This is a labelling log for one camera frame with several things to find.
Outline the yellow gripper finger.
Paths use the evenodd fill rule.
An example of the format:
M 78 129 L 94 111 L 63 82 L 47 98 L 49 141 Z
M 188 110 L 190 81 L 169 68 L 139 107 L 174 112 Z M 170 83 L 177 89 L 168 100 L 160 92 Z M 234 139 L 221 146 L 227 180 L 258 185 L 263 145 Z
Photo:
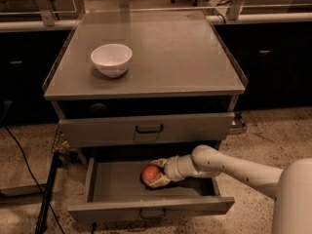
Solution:
M 160 188 L 168 185 L 171 181 L 162 173 L 148 176 L 144 179 L 145 184 L 150 188 Z
M 161 159 L 153 160 L 151 162 L 151 165 L 155 165 L 158 168 L 164 169 L 167 162 L 168 160 L 166 158 L 161 158 Z

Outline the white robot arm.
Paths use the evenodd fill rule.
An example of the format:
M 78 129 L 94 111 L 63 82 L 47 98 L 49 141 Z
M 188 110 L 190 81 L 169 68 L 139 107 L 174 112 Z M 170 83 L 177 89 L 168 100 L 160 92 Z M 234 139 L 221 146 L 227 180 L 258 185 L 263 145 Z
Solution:
M 285 169 L 231 157 L 207 145 L 192 153 L 152 161 L 142 182 L 159 188 L 189 177 L 227 174 L 274 201 L 272 234 L 312 234 L 312 159 L 296 160 Z

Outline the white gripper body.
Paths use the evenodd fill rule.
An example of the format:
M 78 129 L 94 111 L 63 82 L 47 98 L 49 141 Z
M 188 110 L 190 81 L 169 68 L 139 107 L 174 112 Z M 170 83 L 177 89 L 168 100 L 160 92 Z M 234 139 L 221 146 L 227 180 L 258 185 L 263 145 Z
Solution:
M 179 160 L 179 156 L 170 157 L 164 166 L 165 176 L 173 182 L 184 180 L 184 176 L 178 168 Z

